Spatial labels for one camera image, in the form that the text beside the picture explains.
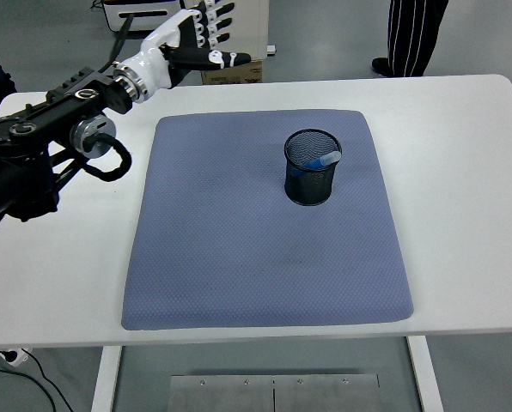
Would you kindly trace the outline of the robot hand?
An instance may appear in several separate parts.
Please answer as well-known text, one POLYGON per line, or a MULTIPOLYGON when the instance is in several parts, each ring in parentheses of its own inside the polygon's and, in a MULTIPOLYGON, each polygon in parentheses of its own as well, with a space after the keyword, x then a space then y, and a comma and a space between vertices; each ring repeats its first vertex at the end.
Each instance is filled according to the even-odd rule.
POLYGON ((142 95, 174 88, 191 71, 218 71, 249 64, 250 54, 221 51, 229 39, 233 3, 201 1, 181 9, 146 39, 129 63, 142 95))

